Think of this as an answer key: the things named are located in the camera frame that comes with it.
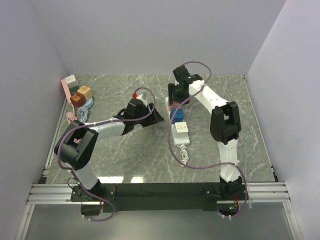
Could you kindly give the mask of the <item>blue cube plug adapter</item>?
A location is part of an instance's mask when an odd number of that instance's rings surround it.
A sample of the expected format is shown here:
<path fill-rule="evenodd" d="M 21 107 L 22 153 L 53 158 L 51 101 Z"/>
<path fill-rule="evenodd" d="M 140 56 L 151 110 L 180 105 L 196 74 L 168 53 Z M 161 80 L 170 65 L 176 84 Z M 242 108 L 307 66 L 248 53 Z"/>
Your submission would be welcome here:
<path fill-rule="evenodd" d="M 178 110 L 176 108 L 173 108 L 170 111 L 169 117 L 172 120 L 172 124 L 183 122 L 185 118 L 184 111 L 181 108 Z"/>

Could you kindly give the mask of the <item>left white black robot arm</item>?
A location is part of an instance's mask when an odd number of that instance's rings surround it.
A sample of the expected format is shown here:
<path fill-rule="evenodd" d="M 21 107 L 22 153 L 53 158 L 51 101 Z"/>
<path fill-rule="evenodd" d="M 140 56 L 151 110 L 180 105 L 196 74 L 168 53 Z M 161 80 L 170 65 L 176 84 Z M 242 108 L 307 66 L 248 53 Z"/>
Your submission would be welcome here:
<path fill-rule="evenodd" d="M 136 125 L 143 128 L 163 122 L 153 103 L 134 100 L 112 118 L 98 123 L 82 123 L 74 120 L 58 140 L 54 148 L 60 162 L 67 164 L 72 176 L 83 186 L 82 195 L 88 201 L 96 200 L 102 189 L 89 161 L 98 141 L 123 136 Z"/>

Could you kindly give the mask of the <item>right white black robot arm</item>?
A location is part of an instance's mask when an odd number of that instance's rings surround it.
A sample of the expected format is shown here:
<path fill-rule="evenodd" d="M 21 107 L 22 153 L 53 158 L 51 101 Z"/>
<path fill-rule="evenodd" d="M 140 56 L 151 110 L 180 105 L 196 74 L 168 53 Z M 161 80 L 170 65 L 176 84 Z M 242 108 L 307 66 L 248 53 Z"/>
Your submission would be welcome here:
<path fill-rule="evenodd" d="M 168 84 L 168 105 L 174 102 L 187 104 L 188 97 L 194 97 L 210 113 L 210 134 L 218 144 L 221 170 L 219 175 L 219 193 L 222 198 L 230 200 L 242 188 L 242 177 L 237 170 L 237 144 L 241 131 L 238 104 L 227 101 L 215 93 L 204 80 L 186 81 Z"/>

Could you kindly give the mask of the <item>white power strip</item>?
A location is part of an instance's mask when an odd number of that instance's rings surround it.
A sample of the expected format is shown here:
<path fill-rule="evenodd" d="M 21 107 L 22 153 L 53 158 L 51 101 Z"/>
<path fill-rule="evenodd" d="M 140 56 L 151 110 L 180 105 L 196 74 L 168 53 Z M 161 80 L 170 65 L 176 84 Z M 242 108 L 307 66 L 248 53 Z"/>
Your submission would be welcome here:
<path fill-rule="evenodd" d="M 172 123 L 170 124 L 170 128 L 173 144 L 176 147 L 181 145 L 187 146 L 190 144 L 189 130 L 185 121 L 185 113 L 182 108 L 177 111 Z"/>

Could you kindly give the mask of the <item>pink cube plug adapter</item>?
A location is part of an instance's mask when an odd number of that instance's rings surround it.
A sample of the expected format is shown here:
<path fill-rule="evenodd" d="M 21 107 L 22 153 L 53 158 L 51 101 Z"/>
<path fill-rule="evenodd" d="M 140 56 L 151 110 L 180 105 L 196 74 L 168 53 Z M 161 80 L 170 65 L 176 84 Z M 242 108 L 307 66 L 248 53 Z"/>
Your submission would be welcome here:
<path fill-rule="evenodd" d="M 168 105 L 168 111 L 171 112 L 172 110 L 177 110 L 181 108 L 181 103 L 173 101 L 172 104 Z"/>

